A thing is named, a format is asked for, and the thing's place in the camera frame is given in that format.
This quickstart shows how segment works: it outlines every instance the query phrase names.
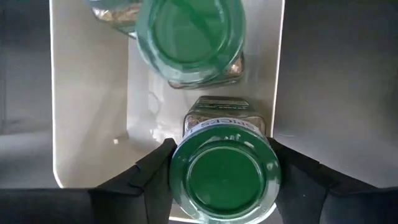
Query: glass jar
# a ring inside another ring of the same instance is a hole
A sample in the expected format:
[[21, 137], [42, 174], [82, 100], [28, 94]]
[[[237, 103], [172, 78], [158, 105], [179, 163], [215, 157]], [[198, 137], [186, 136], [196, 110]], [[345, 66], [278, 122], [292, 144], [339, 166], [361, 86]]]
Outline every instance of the glass jar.
[[143, 0], [88, 0], [97, 20], [136, 38], [136, 22]]
[[[145, 0], [136, 30], [142, 57], [173, 88], [234, 83], [242, 74], [241, 0]], [[230, 69], [238, 72], [226, 75]]]
[[266, 122], [243, 98], [230, 96], [201, 96], [184, 118], [183, 135], [197, 124], [211, 118], [238, 118], [255, 125], [266, 133]]
[[263, 133], [236, 118], [189, 129], [172, 156], [175, 201], [201, 223], [260, 223], [275, 208], [279, 161]]

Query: white plastic bin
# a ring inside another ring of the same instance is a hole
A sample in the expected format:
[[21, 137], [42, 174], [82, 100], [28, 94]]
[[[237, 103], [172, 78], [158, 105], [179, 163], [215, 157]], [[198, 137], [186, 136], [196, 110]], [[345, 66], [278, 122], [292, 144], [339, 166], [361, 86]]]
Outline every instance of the white plastic bin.
[[[61, 187], [95, 187], [131, 167], [182, 121], [201, 95], [254, 102], [272, 136], [283, 0], [243, 0], [248, 75], [238, 85], [174, 90], [141, 59], [135, 40], [98, 22], [83, 0], [50, 0], [53, 171]], [[129, 139], [114, 144], [118, 136]], [[170, 219], [192, 222], [178, 205]]]

